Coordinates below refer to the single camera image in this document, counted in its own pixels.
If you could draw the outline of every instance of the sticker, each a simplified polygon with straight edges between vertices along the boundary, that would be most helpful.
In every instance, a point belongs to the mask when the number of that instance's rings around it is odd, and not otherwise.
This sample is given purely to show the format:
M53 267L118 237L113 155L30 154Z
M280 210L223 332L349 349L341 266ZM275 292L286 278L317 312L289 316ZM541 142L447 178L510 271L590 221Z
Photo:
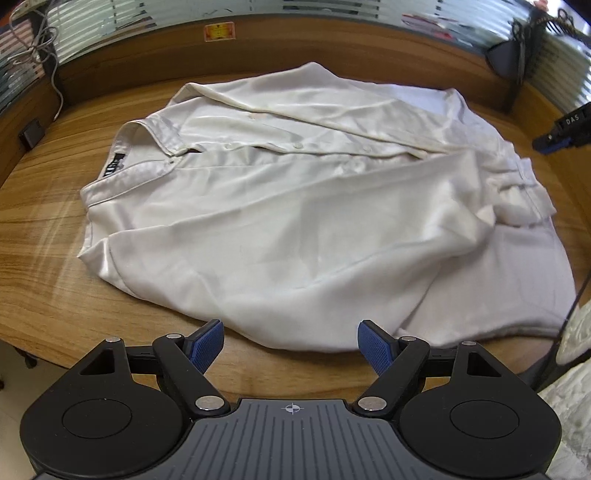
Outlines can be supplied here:
M236 30L234 22L213 23L203 27L205 41L234 40Z
M123 168L123 159L125 158L124 153L116 153L115 158L109 163L105 168L105 173L103 174L104 177L108 177L109 175L115 173L118 170Z

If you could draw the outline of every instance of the wooden desk surface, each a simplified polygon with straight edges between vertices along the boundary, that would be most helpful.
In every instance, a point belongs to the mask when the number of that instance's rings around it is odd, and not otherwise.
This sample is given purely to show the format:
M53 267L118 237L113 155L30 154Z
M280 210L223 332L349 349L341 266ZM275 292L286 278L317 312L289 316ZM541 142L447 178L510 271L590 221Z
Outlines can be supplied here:
M117 290L89 274L76 258L85 227L80 188L96 178L118 128L162 108L183 83L139 87L71 108L9 176L0 189L1 339L70 367L106 336L147 345L166 333L188 335L200 325ZM591 238L578 211L545 158L534 155L508 117L473 108L514 142L521 155L533 157L537 176L557 207L556 228L580 284L591 268ZM520 371L549 344L545 339L509 338L486 347ZM228 330L225 348L207 376L230 400L238 395L353 400L375 378L357 352L273 351Z

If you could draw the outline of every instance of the gray gripper base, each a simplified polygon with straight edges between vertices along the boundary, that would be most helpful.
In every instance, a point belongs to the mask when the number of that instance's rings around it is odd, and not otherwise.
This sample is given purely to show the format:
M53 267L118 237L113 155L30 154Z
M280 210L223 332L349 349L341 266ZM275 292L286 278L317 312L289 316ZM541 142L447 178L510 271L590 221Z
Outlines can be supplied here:
M535 475L529 480L543 480ZM342 400L242 400L197 421L164 462L129 480L457 480L422 463L385 420ZM38 480L53 480L41 475Z

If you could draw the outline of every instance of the wood grain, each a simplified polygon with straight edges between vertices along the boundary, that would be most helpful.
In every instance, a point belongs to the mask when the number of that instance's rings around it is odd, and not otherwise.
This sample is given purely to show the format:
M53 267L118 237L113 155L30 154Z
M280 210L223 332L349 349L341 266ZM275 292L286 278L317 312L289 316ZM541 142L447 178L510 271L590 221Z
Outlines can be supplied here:
M478 54L378 24L300 16L231 17L236 40L205 43L192 22L104 46L60 68L73 103L163 80L231 73L268 73L317 61L333 73L372 82L455 87L500 109L507 81Z
M0 338L69 367L106 336L146 345L160 335L189 334L201 325L126 295L89 274L76 258L85 227L80 188L96 178L118 128L162 108L183 83L157 83L77 105L17 165L0 189ZM473 107L522 154L532 153L511 119ZM558 207L558 234L580 278L589 267L589 234L545 158L534 155L534 164ZM541 357L548 345L549 340L533 338L486 343L514 371ZM375 378L359 353L273 351L232 331L226 331L225 348L207 376L231 400L238 395L353 400Z
M517 97L511 115L530 138L547 134L554 122L564 116L528 83ZM587 228L591 229L591 145L561 150L549 155L547 161L581 211Z
M45 128L51 123L58 99L48 78L35 81L0 115L0 186L26 150L18 134L35 117Z

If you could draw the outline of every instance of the gray floor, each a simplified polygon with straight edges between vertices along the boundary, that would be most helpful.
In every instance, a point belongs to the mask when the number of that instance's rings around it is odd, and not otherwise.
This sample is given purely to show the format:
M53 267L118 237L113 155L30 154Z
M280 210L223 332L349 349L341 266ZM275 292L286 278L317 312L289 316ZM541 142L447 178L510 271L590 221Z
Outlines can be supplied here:
M29 370L24 359L13 347L0 341L0 378L5 388L0 390L0 478L30 480L34 476L31 464L18 435L22 414L66 370L42 360Z

